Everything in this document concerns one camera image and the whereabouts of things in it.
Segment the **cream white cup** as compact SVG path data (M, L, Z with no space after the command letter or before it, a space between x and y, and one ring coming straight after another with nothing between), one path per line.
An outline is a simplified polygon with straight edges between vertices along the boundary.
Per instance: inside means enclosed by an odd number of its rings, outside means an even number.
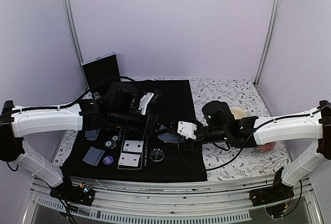
M241 108L231 107L230 111L236 120L240 120L240 119L246 117L246 112Z

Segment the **black poker mat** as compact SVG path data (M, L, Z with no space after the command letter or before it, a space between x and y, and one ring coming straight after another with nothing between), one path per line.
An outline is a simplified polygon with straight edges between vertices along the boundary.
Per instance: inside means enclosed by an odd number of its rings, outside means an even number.
M144 80L139 84L146 92L152 92L154 89L162 92L157 103L150 107L151 113L158 115L162 123L190 122L195 119L188 80ZM207 180L206 172L203 171L204 162L201 151L185 151L182 145L164 143L158 138L145 140L143 155L138 167L119 166L122 142L118 142L114 149L104 146L105 141L111 139L114 134L114 131L101 130L96 141L87 141L85 133L79 132L69 157L62 165L63 170L70 176L97 180L145 183L186 183ZM91 166L83 162L83 158L91 146L104 150L104 154L112 156L114 162L108 166L104 165L102 161L98 166ZM154 148L163 150L163 161L151 161L149 153Z

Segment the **aluminium poker chip case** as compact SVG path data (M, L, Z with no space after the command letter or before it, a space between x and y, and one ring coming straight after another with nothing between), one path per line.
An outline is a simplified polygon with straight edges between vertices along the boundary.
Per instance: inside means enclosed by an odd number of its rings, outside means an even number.
M105 95L113 82L119 82L119 67L115 52L94 58L82 64L85 78L87 80L87 88L100 83L101 81L111 78L108 82L99 84L97 89L92 90L92 94L98 92L101 96Z

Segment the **floral white tablecloth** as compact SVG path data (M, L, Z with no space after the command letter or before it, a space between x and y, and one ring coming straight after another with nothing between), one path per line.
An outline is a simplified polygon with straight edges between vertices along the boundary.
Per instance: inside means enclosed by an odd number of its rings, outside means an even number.
M147 92L161 91L151 112L160 116L163 123L205 122L202 107L214 100L239 107L247 116L268 115L257 90L248 80L144 80L139 86ZM165 143L158 138L147 138L138 166L125 167L118 164L124 142L140 139L141 135L125 132L117 147L109 149L104 144L112 134L101 132L96 141L88 141L82 133L66 132L53 164L71 176L95 180L188 183L272 175L290 161L281 142L260 147L244 140L214 142L195 144L190 150L181 139Z

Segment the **aluminium front rail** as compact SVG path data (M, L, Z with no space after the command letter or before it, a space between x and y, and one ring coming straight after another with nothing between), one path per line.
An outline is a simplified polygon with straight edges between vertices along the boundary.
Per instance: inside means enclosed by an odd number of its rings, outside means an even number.
M254 206L249 193L268 187L271 176L234 181L139 183L92 180L91 206L76 205L74 223L326 223L309 179L294 187L284 217Z

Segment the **left chip stack in case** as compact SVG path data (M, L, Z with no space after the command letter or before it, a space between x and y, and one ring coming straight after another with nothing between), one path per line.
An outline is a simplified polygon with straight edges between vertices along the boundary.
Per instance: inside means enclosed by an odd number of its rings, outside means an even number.
M94 99L99 99L100 97L101 97L101 95L98 93L98 92L95 92L94 94L93 94L93 97L94 97Z

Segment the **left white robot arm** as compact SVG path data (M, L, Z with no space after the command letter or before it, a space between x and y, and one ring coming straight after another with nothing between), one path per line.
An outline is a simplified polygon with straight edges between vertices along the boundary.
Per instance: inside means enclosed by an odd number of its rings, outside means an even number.
M80 97L62 106L22 107L8 100L1 113L1 161L24 167L32 176L56 188L65 200L73 200L77 189L60 167L54 167L25 140L25 135L72 130L97 131L112 128L149 132L153 115L149 107L161 91L139 95L135 86L114 82L98 99Z

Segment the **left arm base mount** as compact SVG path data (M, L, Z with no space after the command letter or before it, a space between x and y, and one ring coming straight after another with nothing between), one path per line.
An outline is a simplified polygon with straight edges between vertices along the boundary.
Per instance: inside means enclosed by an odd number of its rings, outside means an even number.
M92 184L82 182L75 186L68 174L64 175L63 182L51 187L50 196L66 203L76 203L85 206L92 206L95 191Z

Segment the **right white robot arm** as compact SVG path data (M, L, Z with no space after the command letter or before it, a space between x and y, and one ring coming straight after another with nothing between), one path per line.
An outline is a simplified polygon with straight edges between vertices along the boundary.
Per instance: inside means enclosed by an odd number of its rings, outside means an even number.
M239 142L240 149L272 142L313 139L293 162L277 171L267 196L279 201L299 180L330 159L330 102L305 112L278 117L235 119L227 103L212 101L202 108L205 126L178 122L177 132L187 140L202 143Z

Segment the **purple small blind button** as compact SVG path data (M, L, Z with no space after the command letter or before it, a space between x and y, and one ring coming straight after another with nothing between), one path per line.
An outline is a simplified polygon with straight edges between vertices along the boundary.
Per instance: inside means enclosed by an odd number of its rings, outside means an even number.
M103 158L102 162L103 162L104 165L108 166L108 165L111 165L114 162L114 158L110 155L107 155Z

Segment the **left aluminium frame post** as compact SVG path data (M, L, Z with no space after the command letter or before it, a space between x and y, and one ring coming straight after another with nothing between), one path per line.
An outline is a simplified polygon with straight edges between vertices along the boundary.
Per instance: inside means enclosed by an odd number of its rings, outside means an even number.
M83 57L82 57L82 52L81 52L81 48L79 45L78 35L77 35L75 23L74 23L71 2L70 2L70 0L63 0L63 4L64 4L66 18L68 21L68 26L69 26L69 31L70 31L73 47L74 47L77 59L79 61L79 64L81 65L83 63Z

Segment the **red patterned bowl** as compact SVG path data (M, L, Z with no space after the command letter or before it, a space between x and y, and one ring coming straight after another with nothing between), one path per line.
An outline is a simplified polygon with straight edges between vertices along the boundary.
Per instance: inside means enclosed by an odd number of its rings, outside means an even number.
M275 142L258 145L257 149L261 152L268 153L275 149Z

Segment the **blue playing card deck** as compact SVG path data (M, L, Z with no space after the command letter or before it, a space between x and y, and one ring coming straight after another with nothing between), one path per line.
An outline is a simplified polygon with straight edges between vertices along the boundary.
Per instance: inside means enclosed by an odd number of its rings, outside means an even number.
M173 134L166 129L161 130L161 133L158 134L157 138L164 143L170 143L170 144L175 144L175 143L183 143L185 139L178 135L178 134Z

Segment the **aluminium frame post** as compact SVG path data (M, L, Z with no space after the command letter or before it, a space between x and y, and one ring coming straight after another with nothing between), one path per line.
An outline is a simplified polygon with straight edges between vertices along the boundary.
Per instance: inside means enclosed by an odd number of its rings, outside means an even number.
M272 38L277 22L277 15L279 12L279 7L280 7L281 0L273 0L272 1L272 8L271 8L271 14L270 14L270 19L268 23L268 28L267 28L267 33L266 33L266 38L264 41L263 49L262 49L262 54L260 58L260 62L258 65L257 72L255 74L254 82L253 84L255 85L256 88L259 87L261 81L262 81L262 76L263 76L263 71L266 66L269 50L271 47L272 43Z
M74 23L71 2L70 2L70 0L63 0L63 4L64 4L66 18L68 21L68 26L69 26L69 31L70 31L73 47L74 47L77 59L79 61L79 64L81 65L83 63L83 57L82 57L82 52L81 52L81 48L79 45L78 35L77 35L75 23Z

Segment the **right aluminium frame post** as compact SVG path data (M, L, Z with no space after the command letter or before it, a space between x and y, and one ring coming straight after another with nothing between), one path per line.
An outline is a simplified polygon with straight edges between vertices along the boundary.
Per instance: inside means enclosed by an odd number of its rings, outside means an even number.
M258 65L257 72L255 74L254 82L253 84L255 85L256 88L259 87L261 81L262 81L262 76L263 76L263 71L266 66L269 50L271 47L272 43L272 38L277 22L277 15L279 12L279 7L280 7L281 0L273 0L272 1L272 8L271 8L271 14L270 14L270 19L268 23L268 28L267 28L267 33L266 33L266 38L264 41L263 49L262 49L262 54L260 58L260 62Z

